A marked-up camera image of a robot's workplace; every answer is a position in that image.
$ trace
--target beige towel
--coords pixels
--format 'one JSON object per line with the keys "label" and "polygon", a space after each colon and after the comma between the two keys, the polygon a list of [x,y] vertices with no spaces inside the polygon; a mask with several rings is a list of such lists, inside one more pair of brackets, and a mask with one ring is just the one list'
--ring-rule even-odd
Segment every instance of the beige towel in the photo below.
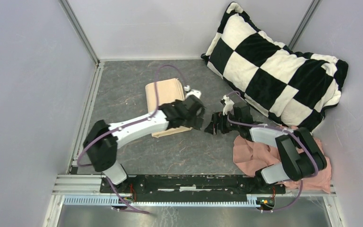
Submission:
{"label": "beige towel", "polygon": [[[183,86],[180,81],[176,78],[167,79],[157,82],[159,105],[164,103],[171,103],[176,99],[184,100]],[[147,84],[145,86],[145,93],[147,95],[147,106],[148,112],[155,110],[156,99],[155,99],[155,87],[154,83]],[[166,131],[159,131],[152,133],[153,137],[159,138],[162,136],[172,135],[175,133],[190,131],[192,128],[180,127],[177,129],[168,129]]]}

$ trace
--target white wall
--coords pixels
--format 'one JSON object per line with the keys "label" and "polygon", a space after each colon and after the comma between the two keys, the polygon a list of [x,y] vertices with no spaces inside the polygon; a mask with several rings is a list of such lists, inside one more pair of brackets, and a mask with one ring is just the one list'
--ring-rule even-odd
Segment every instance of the white wall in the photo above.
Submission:
{"label": "white wall", "polygon": [[[199,58],[232,0],[69,0],[100,59]],[[274,40],[289,43],[311,0],[237,1]]]}
{"label": "white wall", "polygon": [[363,226],[363,1],[322,1],[295,50],[349,63],[340,104],[326,112],[316,135],[331,158],[347,226]]}
{"label": "white wall", "polygon": [[94,64],[57,0],[0,0],[0,227],[41,226]]}

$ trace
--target floor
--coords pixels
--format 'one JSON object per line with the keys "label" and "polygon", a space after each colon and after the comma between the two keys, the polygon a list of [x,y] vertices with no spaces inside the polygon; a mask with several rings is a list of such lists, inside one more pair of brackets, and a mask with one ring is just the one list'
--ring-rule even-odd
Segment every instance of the floor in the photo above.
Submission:
{"label": "floor", "polygon": [[[292,198],[276,199],[276,206]],[[287,211],[261,214],[254,208],[239,207],[141,207],[151,215],[116,212],[106,206],[69,206],[62,208],[59,227],[330,227],[322,197],[301,197]]]}
{"label": "floor", "polygon": [[[202,92],[206,107],[202,131],[191,130],[162,138],[147,135],[118,150],[117,159],[128,174],[242,174],[233,163],[233,141],[238,135],[204,133],[212,112],[221,111],[220,100],[232,89],[202,60],[109,61],[104,65],[90,126],[101,119],[122,122],[147,113],[145,85],[154,81],[155,71],[163,64],[178,67],[188,84]],[[176,70],[164,68],[159,80],[178,78]],[[255,110],[254,120],[270,122]],[[79,174],[94,173],[89,167]]]}

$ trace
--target checkered pillow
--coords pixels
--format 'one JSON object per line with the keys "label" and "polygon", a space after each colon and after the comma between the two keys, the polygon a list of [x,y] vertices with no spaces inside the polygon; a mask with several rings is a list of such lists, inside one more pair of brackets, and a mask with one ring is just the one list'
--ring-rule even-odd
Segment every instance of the checkered pillow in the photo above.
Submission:
{"label": "checkered pillow", "polygon": [[324,119],[325,110],[338,104],[348,69],[336,57],[292,52],[274,42],[235,2],[201,57],[266,117],[311,131]]}

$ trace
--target pink towel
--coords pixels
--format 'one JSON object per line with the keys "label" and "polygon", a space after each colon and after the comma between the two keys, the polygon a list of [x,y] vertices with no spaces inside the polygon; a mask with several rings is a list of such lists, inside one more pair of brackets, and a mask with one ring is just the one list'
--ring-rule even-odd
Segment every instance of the pink towel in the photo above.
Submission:
{"label": "pink towel", "polygon": [[[319,139],[314,138],[322,153],[322,143]],[[328,166],[319,171],[316,177],[304,179],[304,190],[323,190],[330,193],[330,180],[332,178],[332,167],[328,157],[326,162]],[[264,167],[280,162],[280,156],[277,148],[270,147],[263,143],[250,142],[238,136],[234,140],[233,147],[233,162],[239,167],[243,173],[248,176],[254,176],[255,171]],[[285,182],[283,183],[288,189],[298,188],[300,182]]]}

